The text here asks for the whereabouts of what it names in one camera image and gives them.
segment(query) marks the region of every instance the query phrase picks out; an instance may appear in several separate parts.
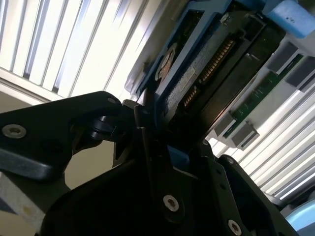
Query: screw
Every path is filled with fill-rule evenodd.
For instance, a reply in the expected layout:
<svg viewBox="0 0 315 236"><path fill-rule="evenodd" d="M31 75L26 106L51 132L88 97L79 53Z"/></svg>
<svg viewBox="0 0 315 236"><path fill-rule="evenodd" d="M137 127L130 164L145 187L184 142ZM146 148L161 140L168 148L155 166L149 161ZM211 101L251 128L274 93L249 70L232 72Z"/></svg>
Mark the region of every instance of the screw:
<svg viewBox="0 0 315 236"><path fill-rule="evenodd" d="M108 99L107 99L107 101L109 101L110 103L116 103L116 101L113 99L113 98L111 98L111 97L109 97Z"/></svg>
<svg viewBox="0 0 315 236"><path fill-rule="evenodd" d="M234 220L229 220L228 221L228 226L230 230L237 236L242 235L242 230L241 227L234 221Z"/></svg>
<svg viewBox="0 0 315 236"><path fill-rule="evenodd" d="M227 157L227 161L230 163L230 164L234 164L234 161L231 157Z"/></svg>
<svg viewBox="0 0 315 236"><path fill-rule="evenodd" d="M2 133L11 139L21 139L26 135L26 129L18 124L8 124L2 128Z"/></svg>
<svg viewBox="0 0 315 236"><path fill-rule="evenodd" d="M229 19L230 19L230 15L229 15L228 13L226 13L226 14L224 14L224 15L222 16L220 22L221 22L222 24L224 24L225 26L227 26Z"/></svg>
<svg viewBox="0 0 315 236"><path fill-rule="evenodd" d="M163 197L164 205L167 209L169 209L172 212L177 212L179 209L179 204L176 198L174 198L172 195L165 195Z"/></svg>

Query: metal slot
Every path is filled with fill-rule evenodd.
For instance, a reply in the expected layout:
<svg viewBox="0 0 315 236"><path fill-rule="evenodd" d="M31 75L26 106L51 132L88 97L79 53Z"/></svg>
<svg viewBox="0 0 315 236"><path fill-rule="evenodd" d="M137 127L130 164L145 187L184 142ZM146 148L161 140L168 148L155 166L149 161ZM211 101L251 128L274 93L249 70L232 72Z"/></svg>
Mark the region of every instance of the metal slot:
<svg viewBox="0 0 315 236"><path fill-rule="evenodd" d="M200 85L205 85L210 80L215 71L218 69L218 67L222 64L226 56L229 54L235 43L236 41L232 39L231 36L225 39L225 41L217 50L216 54L212 57L212 59L208 62L203 71L200 73L199 77L195 82L195 85L186 94L183 102L185 109L189 108L193 100L200 93L201 89L199 89L198 87L200 87Z"/></svg>
<svg viewBox="0 0 315 236"><path fill-rule="evenodd" d="M231 140L237 148L245 150L258 136L258 132L250 124L245 123Z"/></svg>
<svg viewBox="0 0 315 236"><path fill-rule="evenodd" d="M297 52L298 48L292 43L286 43L279 52L274 55L268 69L277 73L286 64L288 60Z"/></svg>
<svg viewBox="0 0 315 236"><path fill-rule="evenodd" d="M235 43L236 43L235 40L231 39L231 37L228 37L223 42L222 46L220 46L220 48L218 49L218 52L209 61L203 72L201 72L198 78L198 82L200 84L205 84L209 81L209 79L213 76L217 68L222 64L223 60L229 54Z"/></svg>
<svg viewBox="0 0 315 236"><path fill-rule="evenodd" d="M298 90L301 90L301 87L307 87L313 81L309 79L314 74L314 71L315 58L305 57L301 64L287 77L286 81Z"/></svg>
<svg viewBox="0 0 315 236"><path fill-rule="evenodd" d="M223 134L228 131L232 125L236 122L236 119L231 115L231 113L227 113L223 119L220 121L219 124L215 127L215 133L218 137L222 136Z"/></svg>

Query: black metal bracket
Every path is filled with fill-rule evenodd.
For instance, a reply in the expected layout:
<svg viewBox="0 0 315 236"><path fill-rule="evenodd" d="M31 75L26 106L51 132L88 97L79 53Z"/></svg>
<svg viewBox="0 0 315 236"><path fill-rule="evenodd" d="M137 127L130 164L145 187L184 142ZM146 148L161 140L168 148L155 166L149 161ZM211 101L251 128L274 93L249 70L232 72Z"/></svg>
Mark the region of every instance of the black metal bracket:
<svg viewBox="0 0 315 236"><path fill-rule="evenodd" d="M143 106L134 108L138 146L138 163L145 171L150 186L153 205L170 223L181 223L185 207L179 191L167 145L153 123L153 114Z"/></svg>
<svg viewBox="0 0 315 236"><path fill-rule="evenodd" d="M224 167L231 190L244 224L257 235L298 236L279 210L268 200L243 168L230 156L222 155L218 162Z"/></svg>
<svg viewBox="0 0 315 236"><path fill-rule="evenodd" d="M189 155L192 172L200 179L200 195L208 199L209 210L215 212L217 230L220 235L251 236L243 225L231 191L224 167L213 155L211 146L204 140Z"/></svg>
<svg viewBox="0 0 315 236"><path fill-rule="evenodd" d="M73 153L100 144L91 137L93 121L118 117L121 108L111 94L95 92L0 114L1 170L40 181L59 178ZM111 125L102 130L104 140L117 139Z"/></svg>

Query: blue mount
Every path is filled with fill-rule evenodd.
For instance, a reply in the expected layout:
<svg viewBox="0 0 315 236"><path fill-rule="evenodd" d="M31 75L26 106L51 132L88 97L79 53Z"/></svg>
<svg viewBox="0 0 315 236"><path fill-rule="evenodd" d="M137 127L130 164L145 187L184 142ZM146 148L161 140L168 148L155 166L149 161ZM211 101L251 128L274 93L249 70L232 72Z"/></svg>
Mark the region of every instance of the blue mount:
<svg viewBox="0 0 315 236"><path fill-rule="evenodd" d="M295 0L237 0L241 4L245 5L253 11L259 11L266 17L273 20L286 32L294 35L297 38L304 38L315 30L315 17L312 16L307 10L298 4ZM159 85L155 93L155 111L157 107L160 107L163 103L163 99L168 95L170 89L176 83L179 73L183 70L183 65L188 61L192 53L194 52L197 44L199 43L202 35L209 27L217 14L223 15L232 0L199 0L191 1L188 3L186 9L182 13L176 27L167 40L164 48L161 50L159 56L155 60L151 69L141 82L137 89L138 97L142 94L147 87L148 82L155 79L155 73L158 66L165 55L168 48L171 46L173 37L175 36L181 22L190 10L203 11L203 15L200 18L198 24L187 40L186 44L182 48L180 54L172 65L167 76L163 82ZM172 147L169 147L170 155L173 165L179 169L184 170L185 166L189 163L188 156Z"/></svg>

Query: white louvered panel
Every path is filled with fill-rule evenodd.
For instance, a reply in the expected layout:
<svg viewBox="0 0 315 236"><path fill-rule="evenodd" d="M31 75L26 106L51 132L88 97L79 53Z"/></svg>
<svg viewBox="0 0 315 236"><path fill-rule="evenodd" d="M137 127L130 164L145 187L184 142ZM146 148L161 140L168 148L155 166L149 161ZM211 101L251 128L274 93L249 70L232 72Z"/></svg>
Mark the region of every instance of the white louvered panel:
<svg viewBox="0 0 315 236"><path fill-rule="evenodd" d="M218 154L226 147L224 143L217 142L213 147L212 147L212 152L214 156L218 156Z"/></svg>
<svg viewBox="0 0 315 236"><path fill-rule="evenodd" d="M146 3L147 1L145 0L130 1L121 23L114 21L114 23L110 25L107 37L102 40L95 35L95 39L91 45L89 54L71 96L104 89L108 79L115 69L114 66L116 63L122 63L120 55L124 53L126 45L133 39L134 31L138 27L137 18L141 16L143 7L146 6ZM100 45L103 45L103 53L101 54L98 52L101 48ZM99 58L99 61L90 61L91 58ZM130 71L126 68L129 64L132 64L132 62L125 64L123 68L127 73ZM90 71L95 71L95 76L91 77L89 84L87 84L85 78L87 74L90 74ZM123 91L124 85L120 85L119 81L116 81L115 84L116 88L119 89L119 94L113 95L119 96Z"/></svg>
<svg viewBox="0 0 315 236"><path fill-rule="evenodd" d="M302 173L307 167L315 163L314 151L314 147L307 150L295 162L272 178L269 183L262 187L262 190L268 194L274 194L290 181L294 180L299 173Z"/></svg>
<svg viewBox="0 0 315 236"><path fill-rule="evenodd" d="M43 82L43 87L45 89L52 90L54 87L59 68L61 66L63 56L65 54L72 29L80 9L80 5L80 0L68 0L56 43L54 45L48 68L45 73Z"/></svg>
<svg viewBox="0 0 315 236"><path fill-rule="evenodd" d="M7 1L3 37L0 50L0 67L12 70L26 0Z"/></svg>
<svg viewBox="0 0 315 236"><path fill-rule="evenodd" d="M209 140L209 144L213 147L216 143L217 143L218 141L216 140L216 139L214 139L214 138L211 138L210 140Z"/></svg>
<svg viewBox="0 0 315 236"><path fill-rule="evenodd" d="M26 65L25 65L24 73L23 73L23 76L26 76L27 78L30 77L34 59L37 53L38 42L40 40L40 36L43 30L43 24L45 22L49 2L50 0L41 0L39 4L36 23L33 30L33 34L31 36L31 45L29 48L29 54L27 56L27 61L26 61Z"/></svg>
<svg viewBox="0 0 315 236"><path fill-rule="evenodd" d="M283 200L299 189L303 188L303 185L315 180L315 166L304 171L300 176L294 179L288 186L275 195L276 198Z"/></svg>
<svg viewBox="0 0 315 236"><path fill-rule="evenodd" d="M24 102L26 102L26 103L28 103L30 105L42 104L41 101L36 100L33 97L31 97L31 96L27 96L27 95L21 93L20 91L14 90L10 86L5 86L5 85L3 85L1 83L0 83L0 91L4 92L4 93L6 93L6 94L8 94L8 95L10 95L12 97L15 97L15 98L17 98L17 99L19 99L21 101L24 101Z"/></svg>
<svg viewBox="0 0 315 236"><path fill-rule="evenodd" d="M138 7L138 2L133 5L132 2L129 8ZM124 37L118 38L120 29L113 26L115 13L120 6L120 0L109 1L101 19L99 26L92 40L87 56L82 65L78 79L71 96L77 96L88 92L102 90L102 84L106 82L106 70L112 68L115 56L115 44Z"/></svg>
<svg viewBox="0 0 315 236"><path fill-rule="evenodd" d="M265 165L252 175L252 179L258 186L261 186L271 176L276 174L286 163L291 162L309 145L315 141L315 121L307 125L298 136L282 148Z"/></svg>
<svg viewBox="0 0 315 236"><path fill-rule="evenodd" d="M237 148L232 148L230 147L228 150L225 151L225 155L229 155L229 156L233 156L234 153L237 151L238 149Z"/></svg>
<svg viewBox="0 0 315 236"><path fill-rule="evenodd" d="M254 170L259 167L266 157L274 155L289 139L296 134L305 123L309 122L315 115L315 104L312 105L308 110L305 110L302 115L292 117L287 122L283 123L283 130L277 134L270 135L270 144L263 152L261 152L253 162L249 163L244 170L250 175Z"/></svg>
<svg viewBox="0 0 315 236"><path fill-rule="evenodd" d="M98 19L101 17L105 7L104 2L100 0L85 0L85 2L87 6L85 9L82 9L84 15L71 35L63 64L57 77L58 94L63 97L68 97L71 92L80 65L83 62L84 54L92 40L92 33L97 27Z"/></svg>
<svg viewBox="0 0 315 236"><path fill-rule="evenodd" d="M7 1L0 1L0 44L2 43L4 24L7 11Z"/></svg>
<svg viewBox="0 0 315 236"><path fill-rule="evenodd" d="M28 59L29 49L32 41L32 34L35 29L40 0L29 0L26 4L25 15L22 24L20 40L13 66L13 73L23 76L25 65Z"/></svg>
<svg viewBox="0 0 315 236"><path fill-rule="evenodd" d="M237 150L233 154L233 158L235 158L235 160L240 162L243 166L253 161L253 159L259 153L261 153L266 147L268 147L268 143L264 143L264 140L267 139L268 133L278 126L279 121L283 119L284 114L288 110L292 109L302 97L302 93L298 91L294 93L266 120L266 122L261 127L258 128L257 131L260 136L250 146L248 146L245 151L242 151L240 149Z"/></svg>
<svg viewBox="0 0 315 236"><path fill-rule="evenodd" d="M295 97L295 99L292 99L291 102L289 104L289 106L291 107L293 105L293 103L297 103L299 100L297 100L295 94L293 95L293 97ZM271 132L272 129L270 129L270 127L266 127L266 130L268 132L271 132L271 134L267 133L266 135L263 136L262 139L260 139L261 143L259 143L259 145L257 145L257 142L255 142L256 146L254 146L252 148L252 151L247 154L244 159L241 160L241 166L243 168L245 168L246 170L252 172L252 169L250 169L251 165L250 163L254 163L254 160L258 160L258 156L265 152L265 157L268 157L270 154L270 152L272 152L273 149L271 149L271 146L273 146L274 148L276 148L277 145L281 144L281 142L283 141L282 139L278 139L278 137L281 135L281 137L283 138L288 138L288 135L291 134L291 131L293 132L296 128L295 125L299 126L299 121L302 120L302 118L300 117L300 115L305 112L308 107L303 107L303 109L300 110L301 113L298 112L293 112L291 115L289 115L288 118L285 118L285 121L283 122L282 119L284 118L285 114L288 111L283 111L282 113L279 113L278 116L278 122L275 122L273 124L274 126L274 131Z"/></svg>
<svg viewBox="0 0 315 236"><path fill-rule="evenodd" d="M9 71L3 70L0 68L0 78L2 78L3 80L12 83L14 85L17 85L19 87L22 87L32 93L37 94L38 96L41 96L45 99L47 99L48 101L56 101L56 100L60 100L63 97L57 95L54 92L48 91L44 88L42 88L41 86L38 86L36 84L33 84L32 82L26 80L25 78L19 77Z"/></svg>
<svg viewBox="0 0 315 236"><path fill-rule="evenodd" d="M122 91L121 88L124 87L127 76L144 47L144 44L142 43L142 45L140 45L140 43L142 42L146 30L148 29L160 3L161 0L149 1L147 3L136 29L132 34L130 42L128 43L117 67L114 68L112 77L109 78L110 81L108 86L104 85L106 91L118 97L120 100L122 100L122 97L120 97Z"/></svg>
<svg viewBox="0 0 315 236"><path fill-rule="evenodd" d="M67 0L49 2L30 74L30 81L37 85L42 84L46 65L49 62L51 50L59 31L60 20L63 18L65 4L67 4Z"/></svg>

